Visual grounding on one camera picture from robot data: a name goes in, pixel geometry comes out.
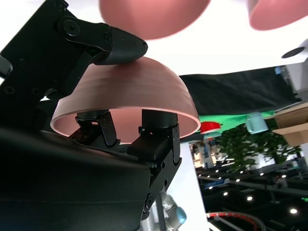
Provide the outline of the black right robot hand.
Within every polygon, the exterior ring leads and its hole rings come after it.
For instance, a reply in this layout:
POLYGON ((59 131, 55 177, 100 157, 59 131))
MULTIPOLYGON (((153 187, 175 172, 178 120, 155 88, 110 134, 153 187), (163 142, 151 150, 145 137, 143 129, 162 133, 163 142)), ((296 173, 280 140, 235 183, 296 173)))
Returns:
POLYGON ((68 137, 44 130, 58 101, 91 64, 145 55, 141 38, 77 19, 47 0, 0 53, 0 228, 3 231, 136 231, 181 165, 176 113, 142 110, 128 154, 111 107, 78 113, 68 137))

